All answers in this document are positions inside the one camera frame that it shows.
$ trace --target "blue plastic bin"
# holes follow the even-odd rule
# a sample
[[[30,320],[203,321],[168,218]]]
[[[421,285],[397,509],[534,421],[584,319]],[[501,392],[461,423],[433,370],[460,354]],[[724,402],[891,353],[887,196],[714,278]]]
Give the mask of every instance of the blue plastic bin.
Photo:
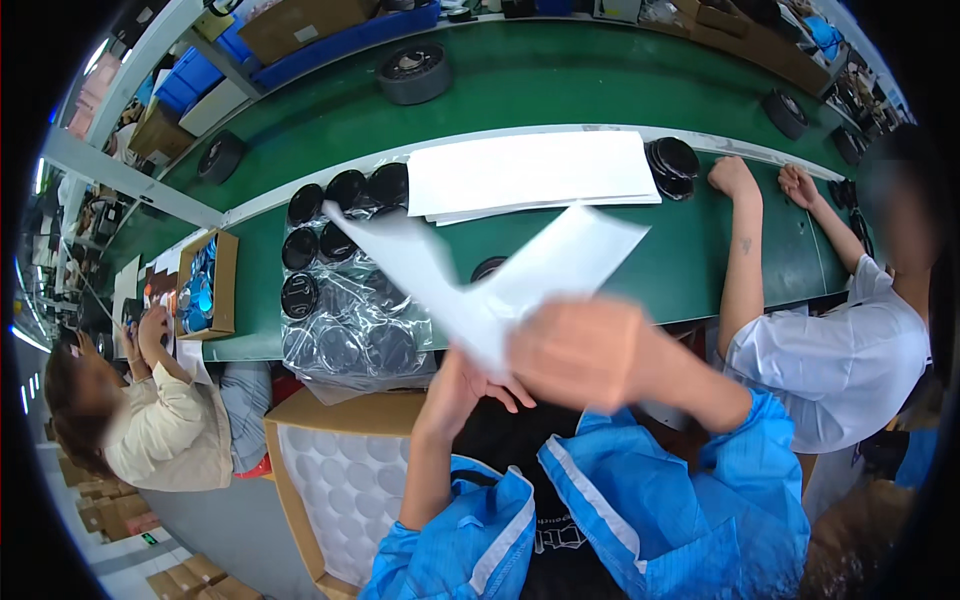
[[[217,37],[217,43],[220,44],[224,50],[231,53],[233,57],[237,59],[237,62],[241,64],[243,64],[244,60],[253,56],[253,52],[250,51],[250,48],[244,43],[243,38],[238,34],[242,27],[243,23],[240,22],[240,19],[234,19],[233,23],[227,27],[227,30],[220,34],[220,37]]]
[[[380,16],[304,46],[297,52],[264,67],[253,74],[252,78],[267,89],[274,89],[314,67],[347,54],[397,37],[432,29],[437,26],[439,17],[440,2],[438,0],[412,11]]]
[[[543,16],[570,16],[573,0],[537,0],[537,14]]]
[[[183,53],[160,84],[156,96],[170,105],[177,114],[183,115],[187,107],[223,78],[223,73],[217,67],[196,48],[190,48]]]

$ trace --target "beige jacket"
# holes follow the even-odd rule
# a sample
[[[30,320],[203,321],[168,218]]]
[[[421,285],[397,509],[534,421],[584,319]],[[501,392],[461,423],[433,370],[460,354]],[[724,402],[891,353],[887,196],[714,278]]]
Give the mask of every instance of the beige jacket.
[[[116,420],[108,439],[119,441],[104,448],[117,477],[162,492],[202,492],[230,484],[230,428],[217,386],[187,385],[157,365],[153,377],[124,392],[129,416]]]

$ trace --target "hand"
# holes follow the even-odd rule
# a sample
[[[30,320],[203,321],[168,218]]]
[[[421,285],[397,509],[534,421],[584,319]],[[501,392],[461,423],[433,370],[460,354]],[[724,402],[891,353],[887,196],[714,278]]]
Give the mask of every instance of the hand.
[[[628,402],[659,399],[672,345],[637,306],[564,300],[545,304],[511,334],[509,359],[516,378],[541,399],[611,414]]]
[[[777,183],[790,200],[805,210],[810,210],[824,199],[817,191],[813,178],[795,164],[787,164],[780,169]]]
[[[473,412],[481,396],[495,397],[508,411],[517,412],[514,399],[507,390],[513,392],[527,408],[537,406],[515,381],[508,381],[506,386],[493,385],[470,364],[461,350],[451,348],[446,352],[440,370],[430,382],[430,389],[427,390],[426,401],[420,409],[414,431],[421,435],[440,436],[443,441],[452,442],[464,428],[467,417]]]
[[[143,356],[140,354],[140,340],[137,336],[137,323],[134,321],[132,324],[124,325],[123,332],[120,337],[120,343],[123,345],[123,352],[127,355],[127,362],[131,365],[138,360],[141,360]]]
[[[80,355],[88,365],[94,369],[110,368],[110,363],[97,352],[97,348],[93,345],[93,340],[90,339],[90,336],[86,335],[86,332],[77,329],[77,340],[80,342]]]
[[[735,203],[758,200],[762,202],[760,188],[747,163],[739,156],[721,156],[713,163],[707,175],[709,184],[720,190]]]
[[[167,323],[168,317],[169,314],[165,306],[154,304],[140,319],[137,340],[141,350],[159,348],[166,351],[160,340],[164,335],[170,335],[170,326]]]

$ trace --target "blue work coat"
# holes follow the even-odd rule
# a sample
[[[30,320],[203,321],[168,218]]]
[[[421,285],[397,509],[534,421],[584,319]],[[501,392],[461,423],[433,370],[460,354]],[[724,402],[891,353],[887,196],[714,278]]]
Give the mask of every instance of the blue work coat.
[[[707,470],[692,477],[626,409],[584,413],[573,438],[541,447],[557,494],[631,598],[796,590],[810,526],[793,422],[769,393],[751,394],[750,415],[704,446]],[[420,532],[394,523],[361,600],[519,596],[534,548],[533,486],[516,467],[501,474],[456,455],[451,472],[450,505]]]

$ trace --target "box of blue discs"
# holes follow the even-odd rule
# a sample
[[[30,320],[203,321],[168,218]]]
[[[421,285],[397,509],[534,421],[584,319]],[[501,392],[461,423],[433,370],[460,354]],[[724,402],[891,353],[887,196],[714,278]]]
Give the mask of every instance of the box of blue discs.
[[[212,229],[180,251],[177,338],[212,340],[234,332],[237,238]]]

